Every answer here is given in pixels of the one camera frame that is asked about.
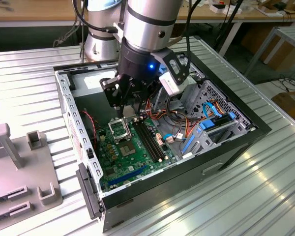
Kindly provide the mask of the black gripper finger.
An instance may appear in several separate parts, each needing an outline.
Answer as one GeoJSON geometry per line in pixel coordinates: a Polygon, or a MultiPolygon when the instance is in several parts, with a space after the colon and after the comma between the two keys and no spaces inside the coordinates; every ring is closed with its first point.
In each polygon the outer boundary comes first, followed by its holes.
{"type": "Polygon", "coordinates": [[[123,117],[124,96],[119,86],[119,76],[114,78],[103,78],[100,85],[106,95],[109,105],[117,112],[117,117],[123,117]]]}
{"type": "Polygon", "coordinates": [[[146,81],[130,83],[130,104],[135,114],[140,113],[141,106],[145,103],[149,95],[146,81]]]}

